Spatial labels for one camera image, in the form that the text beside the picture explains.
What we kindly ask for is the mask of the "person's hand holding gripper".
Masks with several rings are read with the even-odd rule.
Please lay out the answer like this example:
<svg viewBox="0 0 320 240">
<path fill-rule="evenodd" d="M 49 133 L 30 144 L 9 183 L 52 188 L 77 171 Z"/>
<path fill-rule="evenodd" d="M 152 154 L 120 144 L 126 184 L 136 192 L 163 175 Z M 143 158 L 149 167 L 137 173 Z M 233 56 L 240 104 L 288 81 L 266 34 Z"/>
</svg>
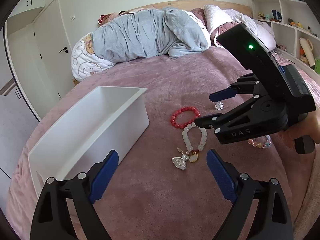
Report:
<svg viewBox="0 0 320 240">
<path fill-rule="evenodd" d="M 308 113 L 308 116 L 301 122 L 291 126 L 285 131 L 280 131 L 278 134 L 282 138 L 284 144 L 289 148 L 295 147 L 295 139 L 309 135 L 316 143 L 320 142 L 320 111 L 317 108 L 315 111 Z"/>
</svg>

